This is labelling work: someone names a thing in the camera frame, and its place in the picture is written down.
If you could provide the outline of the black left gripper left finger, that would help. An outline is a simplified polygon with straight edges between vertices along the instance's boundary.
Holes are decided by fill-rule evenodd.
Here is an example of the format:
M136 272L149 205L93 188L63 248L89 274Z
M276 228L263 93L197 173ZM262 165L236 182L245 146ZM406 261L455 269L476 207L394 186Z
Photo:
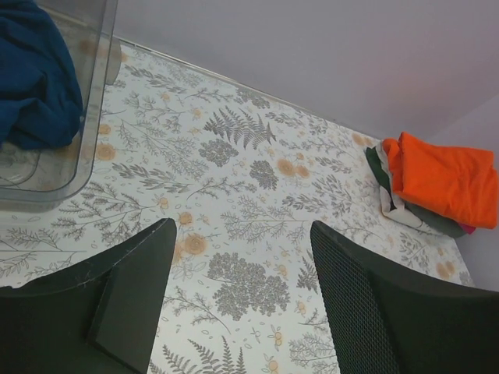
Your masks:
M4 373L145 373L177 229L162 219L79 263L1 289Z

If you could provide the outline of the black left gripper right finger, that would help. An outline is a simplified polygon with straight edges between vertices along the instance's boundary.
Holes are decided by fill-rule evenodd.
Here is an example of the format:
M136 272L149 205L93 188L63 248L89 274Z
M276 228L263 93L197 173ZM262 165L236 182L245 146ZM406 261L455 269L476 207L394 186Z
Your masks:
M411 270L320 221L310 241L341 372L497 372L497 292Z

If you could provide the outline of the blue Mickey print t-shirt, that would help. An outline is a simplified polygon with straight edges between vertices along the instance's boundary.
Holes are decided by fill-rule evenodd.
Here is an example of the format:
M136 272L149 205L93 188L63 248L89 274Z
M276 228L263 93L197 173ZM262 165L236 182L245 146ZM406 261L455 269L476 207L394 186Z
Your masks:
M1 3L1 141L68 146L80 130L76 70L52 18L33 1Z

